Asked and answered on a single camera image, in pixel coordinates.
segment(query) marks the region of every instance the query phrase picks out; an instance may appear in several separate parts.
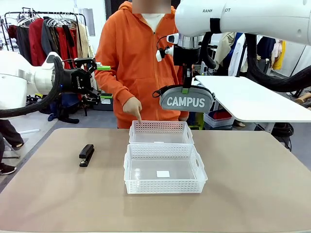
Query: white card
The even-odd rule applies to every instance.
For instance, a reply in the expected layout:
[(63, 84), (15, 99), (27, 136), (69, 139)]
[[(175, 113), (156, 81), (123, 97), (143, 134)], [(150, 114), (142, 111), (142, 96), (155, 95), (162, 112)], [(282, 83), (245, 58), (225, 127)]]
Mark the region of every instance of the white card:
[(169, 178), (170, 172), (169, 171), (156, 171), (156, 176), (158, 178)]
[(102, 100), (102, 104), (111, 104), (110, 99), (104, 99)]

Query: finger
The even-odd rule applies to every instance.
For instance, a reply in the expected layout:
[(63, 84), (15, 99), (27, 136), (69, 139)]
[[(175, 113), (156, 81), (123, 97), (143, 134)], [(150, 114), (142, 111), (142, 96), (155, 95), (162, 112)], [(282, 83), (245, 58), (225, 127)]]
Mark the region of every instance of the finger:
[(141, 124), (141, 123), (142, 123), (142, 120), (141, 120), (141, 116), (140, 116), (140, 113), (139, 113), (139, 109), (137, 109), (137, 110), (135, 111), (135, 116), (137, 117), (138, 122)]
[(141, 102), (139, 102), (139, 106), (138, 106), (139, 111), (142, 111), (142, 106), (141, 106)]

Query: beige table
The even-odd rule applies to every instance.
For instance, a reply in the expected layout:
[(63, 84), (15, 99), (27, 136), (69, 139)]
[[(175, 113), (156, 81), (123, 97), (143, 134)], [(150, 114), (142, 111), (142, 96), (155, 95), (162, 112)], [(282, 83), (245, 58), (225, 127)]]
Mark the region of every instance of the beige table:
[[(128, 195), (128, 131), (60, 129), (0, 194), (0, 230), (284, 232), (311, 229), (311, 173), (265, 132), (193, 132), (203, 193)], [(95, 146), (89, 167), (78, 154)]]

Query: table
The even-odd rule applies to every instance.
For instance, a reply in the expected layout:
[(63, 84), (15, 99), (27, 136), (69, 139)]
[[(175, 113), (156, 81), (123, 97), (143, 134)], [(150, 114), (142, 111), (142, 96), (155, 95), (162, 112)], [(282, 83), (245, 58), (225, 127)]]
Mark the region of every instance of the table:
[(276, 122), (311, 122), (311, 111), (244, 77), (196, 76), (216, 95), (236, 120), (266, 124), (271, 133)]
[[(128, 195), (127, 130), (56, 130), (0, 194), (0, 230), (311, 230), (311, 173), (270, 134), (193, 131), (193, 139), (208, 175), (202, 194)], [(95, 152), (82, 168), (88, 143)]]

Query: plastic basket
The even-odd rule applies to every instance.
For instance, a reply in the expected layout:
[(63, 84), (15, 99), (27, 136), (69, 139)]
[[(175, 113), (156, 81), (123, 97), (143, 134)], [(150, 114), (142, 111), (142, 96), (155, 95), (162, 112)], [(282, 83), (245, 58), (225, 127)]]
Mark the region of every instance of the plastic basket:
[(130, 144), (124, 159), (128, 194), (201, 193), (207, 175), (191, 144)]
[(192, 133), (183, 121), (143, 121), (134, 120), (130, 128), (132, 143), (185, 143), (194, 144)]
[(227, 125), (232, 125), (233, 124), (234, 117), (225, 118), (225, 119), (218, 119), (218, 120), (213, 119), (212, 116), (214, 115), (214, 113), (216, 113), (218, 111), (220, 111), (220, 110), (213, 111), (213, 112), (210, 112), (210, 113), (205, 113), (204, 114), (204, 122), (206, 122), (207, 124), (209, 124), (213, 128), (217, 128), (217, 127), (222, 127), (222, 126), (227, 126)]

